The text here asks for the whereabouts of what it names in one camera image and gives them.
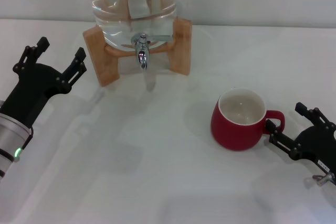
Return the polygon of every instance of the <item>white table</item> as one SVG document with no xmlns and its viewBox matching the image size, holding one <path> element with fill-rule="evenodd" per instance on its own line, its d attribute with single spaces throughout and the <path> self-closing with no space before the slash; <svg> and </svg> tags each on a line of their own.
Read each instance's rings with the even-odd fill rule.
<svg viewBox="0 0 336 224">
<path fill-rule="evenodd" d="M 46 36 L 51 46 L 39 62 L 63 71 L 93 25 L 1 20 L 0 99 L 17 83 L 12 67 L 26 45 Z M 0 223 L 335 222 L 336 187 L 314 184 L 322 171 L 313 163 L 292 161 L 267 136 L 231 152 L 209 130 L 231 87 L 253 89 L 282 111 L 290 137 L 311 125 L 294 111 L 299 101 L 336 122 L 335 29 L 194 26 L 190 76 L 153 56 L 147 85 L 133 58 L 107 88 L 89 56 L 85 63 L 71 93 L 49 101 L 3 179 Z"/>
</svg>

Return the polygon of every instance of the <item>green led light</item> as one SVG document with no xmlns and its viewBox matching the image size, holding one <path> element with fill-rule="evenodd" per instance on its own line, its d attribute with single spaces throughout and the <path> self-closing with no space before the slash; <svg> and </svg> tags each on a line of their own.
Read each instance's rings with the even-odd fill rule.
<svg viewBox="0 0 336 224">
<path fill-rule="evenodd" d="M 17 150 L 15 151 L 14 157 L 18 157 L 18 156 L 20 155 L 21 151 L 22 151 L 21 148 L 17 149 Z"/>
</svg>

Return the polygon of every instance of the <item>mug handle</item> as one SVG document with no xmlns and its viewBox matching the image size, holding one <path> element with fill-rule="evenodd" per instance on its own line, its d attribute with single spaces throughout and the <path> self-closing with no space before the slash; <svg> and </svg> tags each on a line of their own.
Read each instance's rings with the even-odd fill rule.
<svg viewBox="0 0 336 224">
<path fill-rule="evenodd" d="M 284 128 L 285 128 L 285 116 L 282 112 L 280 111 L 276 111 L 276 110 L 268 110 L 266 112 L 266 116 L 265 116 L 266 119 L 278 119 L 280 120 L 280 126 L 278 126 L 278 131 L 279 132 L 283 132 L 284 131 Z M 263 130 L 263 133 L 264 134 L 270 134 L 268 131 L 266 131 L 266 129 L 264 128 Z"/>
</svg>

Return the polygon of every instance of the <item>wooden dispenser stand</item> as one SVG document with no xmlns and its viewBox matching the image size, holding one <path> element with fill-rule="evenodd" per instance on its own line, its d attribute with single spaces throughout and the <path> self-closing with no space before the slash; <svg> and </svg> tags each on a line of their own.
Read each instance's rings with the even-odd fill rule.
<svg viewBox="0 0 336 224">
<path fill-rule="evenodd" d="M 167 52 L 170 70 L 188 76 L 191 64 L 192 23 L 176 18 L 173 28 L 173 42 L 150 49 L 150 54 Z M 104 87 L 118 80 L 119 58 L 135 56 L 135 51 L 121 51 L 108 45 L 99 26 L 85 31 L 83 36 L 100 85 Z"/>
</svg>

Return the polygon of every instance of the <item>red mug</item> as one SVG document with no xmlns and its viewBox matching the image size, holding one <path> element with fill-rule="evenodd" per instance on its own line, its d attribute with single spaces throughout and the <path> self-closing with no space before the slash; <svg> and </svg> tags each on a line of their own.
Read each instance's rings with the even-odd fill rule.
<svg viewBox="0 0 336 224">
<path fill-rule="evenodd" d="M 267 110 L 263 99 L 248 89 L 233 88 L 222 94 L 211 119 L 215 140 L 232 151 L 244 151 L 255 146 L 265 130 L 266 119 L 280 120 L 278 131 L 285 128 L 285 116 L 280 111 Z"/>
</svg>

